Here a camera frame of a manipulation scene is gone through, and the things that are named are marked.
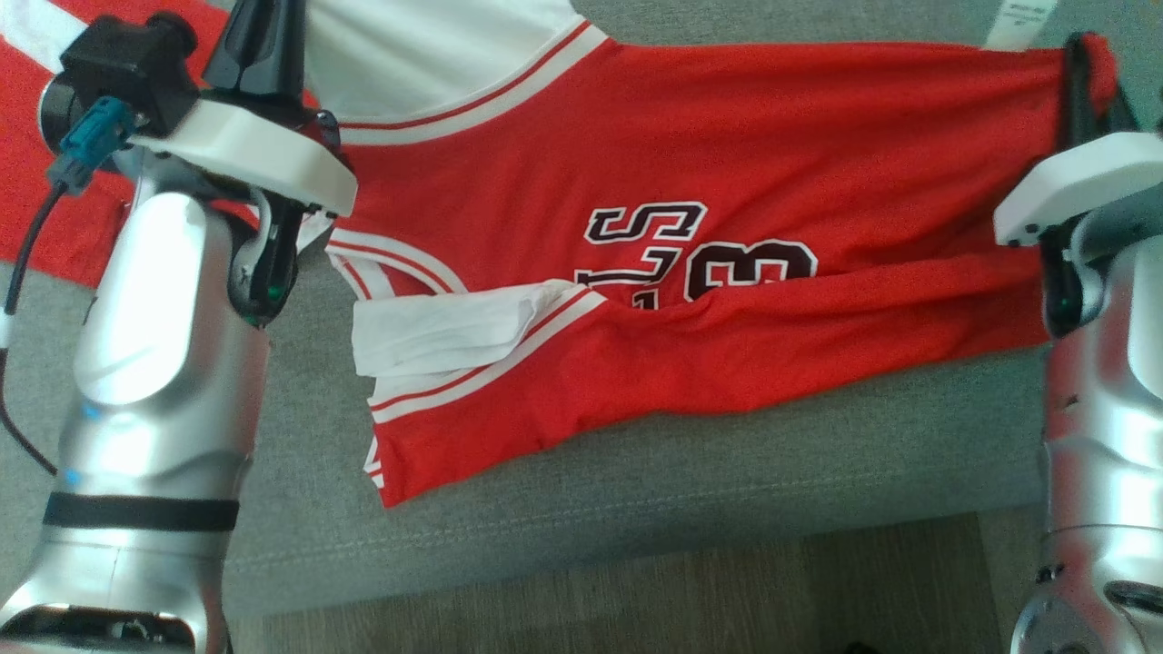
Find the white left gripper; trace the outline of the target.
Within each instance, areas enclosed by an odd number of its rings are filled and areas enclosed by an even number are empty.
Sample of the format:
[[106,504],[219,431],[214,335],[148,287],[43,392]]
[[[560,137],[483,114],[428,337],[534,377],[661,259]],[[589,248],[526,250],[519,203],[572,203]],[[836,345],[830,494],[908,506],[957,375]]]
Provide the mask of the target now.
[[[204,67],[204,81],[241,90],[264,40],[264,95],[304,99],[306,10],[307,0],[236,0]],[[358,182],[336,154],[231,104],[199,99],[166,137],[140,131],[131,144],[174,154],[208,173],[316,204],[338,216],[352,215]]]

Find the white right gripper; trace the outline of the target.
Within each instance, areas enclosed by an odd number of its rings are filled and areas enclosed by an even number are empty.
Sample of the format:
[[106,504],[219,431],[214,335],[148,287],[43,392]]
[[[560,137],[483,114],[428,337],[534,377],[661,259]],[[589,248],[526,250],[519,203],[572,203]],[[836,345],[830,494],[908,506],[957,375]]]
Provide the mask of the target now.
[[1063,45],[1063,148],[1070,149],[1039,162],[998,204],[1001,247],[1033,247],[1051,227],[1163,183],[1163,135],[1135,133],[1139,119],[1121,83],[1101,121],[1096,112],[1091,36],[1076,31]]

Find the red Bulls jersey white sleeves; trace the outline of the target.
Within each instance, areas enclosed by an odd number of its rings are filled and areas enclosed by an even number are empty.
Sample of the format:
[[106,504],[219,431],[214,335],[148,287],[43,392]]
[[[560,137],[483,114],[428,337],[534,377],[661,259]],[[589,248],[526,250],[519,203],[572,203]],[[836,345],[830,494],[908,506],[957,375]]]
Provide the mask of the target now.
[[308,0],[361,182],[327,253],[386,509],[585,431],[1047,339],[998,202],[1068,51],[632,45],[571,0]]

